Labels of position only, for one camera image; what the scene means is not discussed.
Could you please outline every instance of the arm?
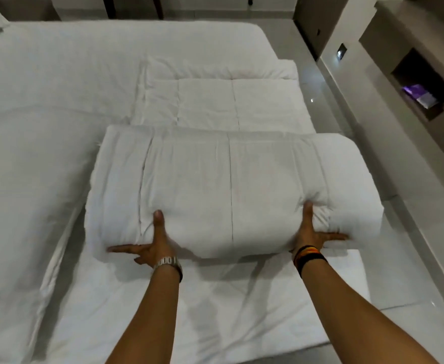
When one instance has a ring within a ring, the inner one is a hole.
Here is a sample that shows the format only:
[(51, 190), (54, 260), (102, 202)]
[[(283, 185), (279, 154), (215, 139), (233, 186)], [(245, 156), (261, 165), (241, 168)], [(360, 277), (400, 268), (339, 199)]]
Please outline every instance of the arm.
[[(307, 202), (294, 253), (305, 245), (319, 251), (328, 240), (346, 239), (342, 234), (315, 232), (312, 219), (313, 204)], [(437, 364), (419, 343), (348, 286), (326, 261), (310, 260), (301, 277), (343, 364)]]
[[(174, 257), (161, 211), (153, 214), (153, 226), (152, 244), (114, 246), (108, 251), (138, 254), (135, 262), (150, 267), (164, 257)], [(170, 265), (161, 265), (155, 270), (138, 310), (107, 364), (169, 364), (175, 337), (179, 281), (177, 269)]]

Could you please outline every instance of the metal watch band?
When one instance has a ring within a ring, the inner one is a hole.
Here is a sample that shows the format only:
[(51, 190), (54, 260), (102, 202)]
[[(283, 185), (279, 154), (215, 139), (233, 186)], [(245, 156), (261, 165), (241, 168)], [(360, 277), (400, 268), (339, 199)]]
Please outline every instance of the metal watch band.
[(159, 262), (153, 267), (153, 271), (152, 271), (152, 275), (153, 273), (157, 270), (158, 267), (160, 267), (161, 265), (164, 264), (169, 264), (170, 266), (172, 266), (173, 268), (175, 268), (178, 271), (178, 274), (180, 275), (180, 282), (182, 281), (183, 278), (183, 271), (182, 271), (182, 266), (180, 264), (180, 262), (178, 262), (178, 258), (177, 257), (163, 257), (159, 260)]

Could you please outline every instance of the hand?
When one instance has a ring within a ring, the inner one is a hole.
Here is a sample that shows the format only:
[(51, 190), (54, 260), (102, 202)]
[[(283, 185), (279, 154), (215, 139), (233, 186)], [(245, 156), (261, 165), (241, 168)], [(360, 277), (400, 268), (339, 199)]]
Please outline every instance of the hand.
[(301, 247), (305, 245), (314, 246), (316, 249), (321, 250), (323, 244), (329, 240), (347, 240), (348, 236), (337, 232), (315, 232), (313, 228), (313, 203), (307, 201), (303, 207), (303, 221), (301, 222), (300, 229), (296, 233), (296, 240), (294, 243), (294, 249), (291, 251), (293, 259), (296, 257), (296, 253)]
[(175, 250), (168, 242), (165, 231), (165, 217), (158, 210), (153, 213), (153, 242), (145, 245), (118, 245), (108, 248), (111, 253), (138, 254), (134, 261), (138, 264), (147, 264), (153, 268), (164, 257), (175, 257)]

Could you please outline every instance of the rolled white blanket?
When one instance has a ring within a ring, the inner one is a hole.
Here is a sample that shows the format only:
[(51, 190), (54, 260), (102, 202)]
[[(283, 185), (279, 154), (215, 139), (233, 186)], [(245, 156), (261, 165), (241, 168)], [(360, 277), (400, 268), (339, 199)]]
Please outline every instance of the rolled white blanket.
[(358, 148), (339, 134), (111, 126), (91, 187), (86, 240), (98, 258), (151, 243), (157, 209), (174, 242), (200, 258), (287, 251), (307, 199), (317, 231), (367, 238), (383, 215)]

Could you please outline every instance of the dark wooden leg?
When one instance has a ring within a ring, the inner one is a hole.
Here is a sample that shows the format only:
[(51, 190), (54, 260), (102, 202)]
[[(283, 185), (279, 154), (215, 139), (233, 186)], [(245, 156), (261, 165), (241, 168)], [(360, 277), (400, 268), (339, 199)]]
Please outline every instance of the dark wooden leg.
[(157, 9), (158, 19), (163, 20), (163, 8), (161, 7), (161, 1), (153, 0), (153, 3), (155, 4), (155, 8)]
[(116, 19), (116, 8), (114, 7), (114, 0), (103, 0), (104, 7), (108, 13), (108, 18)]

